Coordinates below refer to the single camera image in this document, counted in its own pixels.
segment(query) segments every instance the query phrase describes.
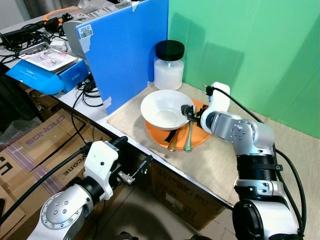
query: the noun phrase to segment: floor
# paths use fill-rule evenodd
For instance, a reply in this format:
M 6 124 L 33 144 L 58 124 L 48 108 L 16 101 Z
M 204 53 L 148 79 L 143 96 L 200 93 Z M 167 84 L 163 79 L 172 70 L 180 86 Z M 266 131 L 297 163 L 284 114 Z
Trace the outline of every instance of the floor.
M 236 240 L 230 210 L 224 210 L 198 232 L 138 187 L 125 187 L 105 209 L 94 240 L 112 240 L 122 231 L 139 240 L 189 240 L 195 234 L 212 240 Z M 91 229 L 85 239 L 92 240 L 94 234 L 95 229 Z

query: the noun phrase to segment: blue box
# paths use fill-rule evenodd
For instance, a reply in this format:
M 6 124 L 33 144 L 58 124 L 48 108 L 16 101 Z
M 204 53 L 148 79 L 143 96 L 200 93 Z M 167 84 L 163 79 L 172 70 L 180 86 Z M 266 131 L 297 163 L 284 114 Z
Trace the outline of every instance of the blue box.
M 76 62 L 58 74 L 25 60 L 20 60 L 6 73 L 9 77 L 47 95 L 54 95 L 61 91 L 69 92 L 77 83 L 82 82 L 88 74 L 84 60 Z
M 62 92 L 67 93 L 72 90 L 78 83 L 85 80 L 88 76 L 88 69 L 84 60 L 70 66 L 65 71 L 58 74 L 61 81 L 64 83 Z

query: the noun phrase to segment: black jar lid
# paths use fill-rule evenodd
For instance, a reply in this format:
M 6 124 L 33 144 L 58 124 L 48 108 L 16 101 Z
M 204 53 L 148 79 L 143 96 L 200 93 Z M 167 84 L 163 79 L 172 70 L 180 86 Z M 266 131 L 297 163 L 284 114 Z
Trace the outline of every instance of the black jar lid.
M 180 60 L 185 53 L 183 43 L 175 40 L 160 41 L 155 45 L 155 55 L 163 61 Z

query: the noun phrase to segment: bowl rim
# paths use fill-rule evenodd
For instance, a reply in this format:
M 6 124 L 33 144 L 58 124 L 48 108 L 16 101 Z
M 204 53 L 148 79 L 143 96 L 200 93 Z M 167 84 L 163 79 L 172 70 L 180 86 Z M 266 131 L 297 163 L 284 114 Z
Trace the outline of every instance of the bowl rim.
M 162 130 L 175 130 L 175 129 L 178 129 L 178 128 L 182 127 L 183 125 L 187 124 L 187 123 L 189 122 L 188 119 L 186 119 L 185 122 L 180 123 L 180 124 L 176 124 L 176 125 L 174 125 L 174 126 L 155 125 L 154 123 L 152 123 L 152 121 L 150 121 L 150 118 L 149 118 L 149 117 L 146 117 L 146 114 L 144 114 L 143 111 L 142 111 L 143 105 L 147 102 L 148 97 L 150 98 L 150 96 L 159 94 L 160 92 L 171 92 L 171 93 L 174 92 L 175 94 L 178 93 L 178 94 L 180 94 L 180 95 L 184 95 L 184 96 L 186 96 L 186 97 L 190 100 L 190 103 L 192 103 L 193 108 L 195 107 L 195 104 L 194 104 L 194 102 L 192 101 L 192 99 L 191 99 L 188 95 L 184 94 L 183 92 L 180 92 L 180 91 L 177 91 L 177 90 L 169 90 L 169 89 L 157 90 L 157 91 L 153 91 L 153 92 L 149 93 L 147 96 L 145 96 L 145 97 L 143 98 L 143 100 L 142 100 L 142 102 L 141 102 L 141 104 L 140 104 L 140 112 L 141 112 L 141 115 L 143 116 L 143 118 L 144 118 L 148 123 L 150 123 L 151 125 L 155 126 L 156 128 L 162 129 Z

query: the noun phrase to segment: barcode label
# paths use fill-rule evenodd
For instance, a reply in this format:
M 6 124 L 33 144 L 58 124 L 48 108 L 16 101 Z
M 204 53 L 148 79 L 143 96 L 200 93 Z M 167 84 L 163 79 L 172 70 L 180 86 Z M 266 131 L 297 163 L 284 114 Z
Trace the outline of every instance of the barcode label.
M 79 27 L 78 32 L 81 39 L 92 36 L 94 34 L 94 32 L 92 31 L 91 24 Z

